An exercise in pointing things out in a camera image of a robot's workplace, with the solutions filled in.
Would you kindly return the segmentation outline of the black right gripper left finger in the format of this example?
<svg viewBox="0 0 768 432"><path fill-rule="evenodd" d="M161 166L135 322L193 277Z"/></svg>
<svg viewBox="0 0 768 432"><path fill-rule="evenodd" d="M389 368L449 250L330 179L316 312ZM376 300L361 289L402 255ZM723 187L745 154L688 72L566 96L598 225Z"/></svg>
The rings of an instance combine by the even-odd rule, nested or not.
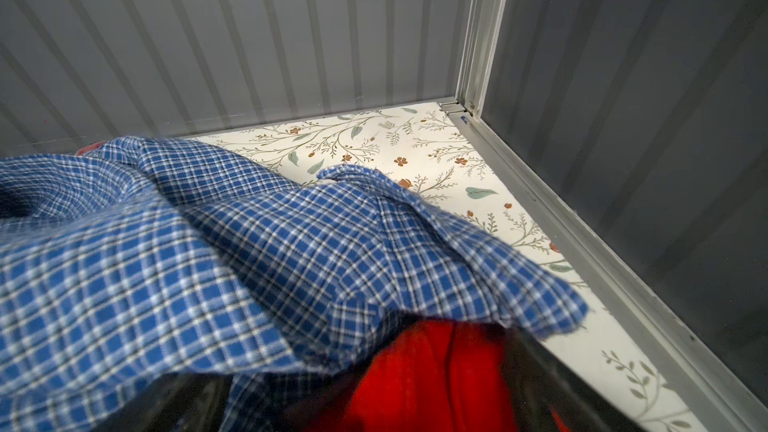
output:
<svg viewBox="0 0 768 432"><path fill-rule="evenodd" d="M172 373L159 377L96 431L218 431L233 377Z"/></svg>

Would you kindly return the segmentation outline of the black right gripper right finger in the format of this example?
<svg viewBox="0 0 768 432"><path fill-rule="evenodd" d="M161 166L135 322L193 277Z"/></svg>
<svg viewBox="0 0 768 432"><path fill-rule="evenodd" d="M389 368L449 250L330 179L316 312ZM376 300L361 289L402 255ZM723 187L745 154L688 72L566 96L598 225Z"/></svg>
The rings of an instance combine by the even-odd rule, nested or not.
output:
<svg viewBox="0 0 768 432"><path fill-rule="evenodd" d="M641 431L528 332L504 331L502 376L520 431Z"/></svg>

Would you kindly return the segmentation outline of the blue plaid shirt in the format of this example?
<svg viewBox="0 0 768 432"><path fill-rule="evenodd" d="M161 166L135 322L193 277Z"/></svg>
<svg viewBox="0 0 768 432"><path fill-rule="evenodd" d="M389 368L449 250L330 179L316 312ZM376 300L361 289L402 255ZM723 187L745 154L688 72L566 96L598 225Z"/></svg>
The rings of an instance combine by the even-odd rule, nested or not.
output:
<svg viewBox="0 0 768 432"><path fill-rule="evenodd" d="M1 427L88 431L156 378L233 379L222 427L370 356L409 315L577 330L584 299L386 175L303 186L197 141L1 162Z"/></svg>

